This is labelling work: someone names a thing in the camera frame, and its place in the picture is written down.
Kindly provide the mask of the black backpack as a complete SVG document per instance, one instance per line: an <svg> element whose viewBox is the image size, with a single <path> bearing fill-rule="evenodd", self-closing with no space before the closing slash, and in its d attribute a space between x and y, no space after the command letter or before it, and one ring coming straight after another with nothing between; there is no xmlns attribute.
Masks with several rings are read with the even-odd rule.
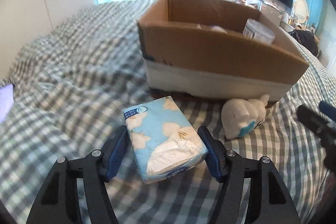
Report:
<svg viewBox="0 0 336 224"><path fill-rule="evenodd" d="M314 35L310 31L293 30L289 34L302 46L309 50L315 57L318 56L318 46L315 42Z"/></svg>

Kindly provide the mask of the smartphone with lit screen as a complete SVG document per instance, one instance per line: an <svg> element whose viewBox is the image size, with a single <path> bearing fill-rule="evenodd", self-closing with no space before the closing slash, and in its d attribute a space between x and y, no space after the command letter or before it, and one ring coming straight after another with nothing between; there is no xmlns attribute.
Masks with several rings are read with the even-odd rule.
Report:
<svg viewBox="0 0 336 224"><path fill-rule="evenodd" d="M2 123L14 103L14 86L8 84L0 90L0 122Z"/></svg>

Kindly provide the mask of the checkered bed duvet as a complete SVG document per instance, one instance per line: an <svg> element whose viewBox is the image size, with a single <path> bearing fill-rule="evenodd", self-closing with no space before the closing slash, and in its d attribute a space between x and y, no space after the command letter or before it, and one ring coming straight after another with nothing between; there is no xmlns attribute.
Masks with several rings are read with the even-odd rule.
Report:
<svg viewBox="0 0 336 224"><path fill-rule="evenodd" d="M59 156L76 159L100 148L124 121L123 109L151 100L137 19L149 1L85 9L18 53L7 83L14 104L1 123L1 201L25 223ZM305 47L309 68L242 139L226 141L241 156L269 156L288 187L302 223L326 196L333 175L319 139L296 116L299 105L335 104L335 78ZM146 185L132 151L107 191L120 223L207 223L221 190L205 164Z"/></svg>

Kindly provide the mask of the clear cylindrical jar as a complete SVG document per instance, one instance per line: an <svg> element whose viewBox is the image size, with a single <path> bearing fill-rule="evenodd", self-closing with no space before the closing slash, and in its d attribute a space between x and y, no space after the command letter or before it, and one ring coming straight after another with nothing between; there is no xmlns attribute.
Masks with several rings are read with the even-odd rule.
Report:
<svg viewBox="0 0 336 224"><path fill-rule="evenodd" d="M275 34L266 26L254 19L247 19L243 35L247 39L271 45L274 41Z"/></svg>

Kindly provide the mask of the small silver refrigerator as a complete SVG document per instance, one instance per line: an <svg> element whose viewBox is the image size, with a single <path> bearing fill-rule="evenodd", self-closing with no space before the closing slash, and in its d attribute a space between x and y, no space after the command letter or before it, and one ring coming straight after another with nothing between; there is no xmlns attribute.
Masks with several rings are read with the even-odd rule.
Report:
<svg viewBox="0 0 336 224"><path fill-rule="evenodd" d="M280 26L280 22L282 19L282 13L280 12L278 8L274 7L274 5L272 4L261 2L259 10L276 26L278 27Z"/></svg>

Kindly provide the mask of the oval white mirror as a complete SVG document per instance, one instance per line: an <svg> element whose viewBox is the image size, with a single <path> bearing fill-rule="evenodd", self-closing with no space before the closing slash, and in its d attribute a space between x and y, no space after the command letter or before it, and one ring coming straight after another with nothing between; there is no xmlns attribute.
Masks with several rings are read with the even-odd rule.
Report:
<svg viewBox="0 0 336 224"><path fill-rule="evenodd" d="M309 9L306 0L296 0L293 5L295 23L304 24L309 19Z"/></svg>

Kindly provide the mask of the brown cardboard box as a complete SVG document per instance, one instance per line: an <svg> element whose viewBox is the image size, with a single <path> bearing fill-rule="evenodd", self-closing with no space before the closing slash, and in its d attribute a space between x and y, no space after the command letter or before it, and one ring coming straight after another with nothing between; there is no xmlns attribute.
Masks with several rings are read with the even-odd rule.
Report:
<svg viewBox="0 0 336 224"><path fill-rule="evenodd" d="M247 39L247 19L271 45ZM157 0L138 20L147 83L159 96L279 101L308 69L294 41L261 12L224 0Z"/></svg>

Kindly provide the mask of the white plush toy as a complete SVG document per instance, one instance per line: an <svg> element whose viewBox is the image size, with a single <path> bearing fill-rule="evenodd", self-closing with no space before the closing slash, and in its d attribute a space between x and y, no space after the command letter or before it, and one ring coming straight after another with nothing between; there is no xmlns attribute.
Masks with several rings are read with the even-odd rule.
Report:
<svg viewBox="0 0 336 224"><path fill-rule="evenodd" d="M222 107L221 119L225 138L242 138L257 126L266 116L269 94L259 99L230 99Z"/></svg>

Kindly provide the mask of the blue tissue pack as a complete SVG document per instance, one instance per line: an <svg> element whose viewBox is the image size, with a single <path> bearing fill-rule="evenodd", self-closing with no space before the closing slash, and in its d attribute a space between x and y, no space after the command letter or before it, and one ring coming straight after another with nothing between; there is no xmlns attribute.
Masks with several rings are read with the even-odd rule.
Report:
<svg viewBox="0 0 336 224"><path fill-rule="evenodd" d="M171 96L123 109L139 175L162 181L201 163L208 149Z"/></svg>

